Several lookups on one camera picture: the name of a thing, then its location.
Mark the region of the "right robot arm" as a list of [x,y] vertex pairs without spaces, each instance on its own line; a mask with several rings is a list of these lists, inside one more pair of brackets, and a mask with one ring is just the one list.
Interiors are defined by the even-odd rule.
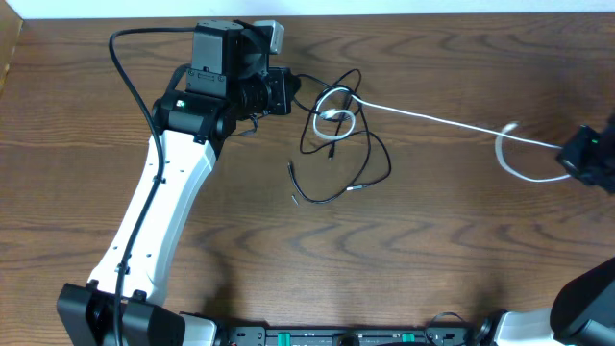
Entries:
[[[604,129],[582,125],[555,160],[565,178],[614,193],[614,117]],[[473,345],[614,346],[614,260],[568,282],[548,309],[502,310],[487,317]]]

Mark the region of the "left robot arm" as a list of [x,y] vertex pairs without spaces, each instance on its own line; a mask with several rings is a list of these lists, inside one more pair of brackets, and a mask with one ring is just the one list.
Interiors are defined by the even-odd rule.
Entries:
[[208,19],[189,28],[192,58],[143,108],[151,136],[135,194],[83,286],[66,284],[57,311],[76,345],[218,345],[218,325],[164,307],[191,207],[240,121],[287,115],[300,80],[269,59],[283,25]]

